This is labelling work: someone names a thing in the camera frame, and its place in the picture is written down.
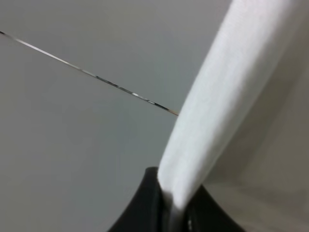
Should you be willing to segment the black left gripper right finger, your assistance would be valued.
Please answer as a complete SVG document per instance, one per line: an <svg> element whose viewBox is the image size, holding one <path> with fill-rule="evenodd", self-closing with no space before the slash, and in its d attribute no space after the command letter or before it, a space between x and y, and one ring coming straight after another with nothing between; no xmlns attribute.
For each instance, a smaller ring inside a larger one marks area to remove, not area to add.
<svg viewBox="0 0 309 232"><path fill-rule="evenodd" d="M245 232L201 186L185 211L187 232Z"/></svg>

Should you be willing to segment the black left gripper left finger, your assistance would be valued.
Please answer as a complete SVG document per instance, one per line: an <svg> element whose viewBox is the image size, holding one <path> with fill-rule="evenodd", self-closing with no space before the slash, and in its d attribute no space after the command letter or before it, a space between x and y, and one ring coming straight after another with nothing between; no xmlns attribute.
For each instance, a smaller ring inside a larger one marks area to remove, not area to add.
<svg viewBox="0 0 309 232"><path fill-rule="evenodd" d="M110 232L164 231L164 203L157 170L157 167L146 168L135 195Z"/></svg>

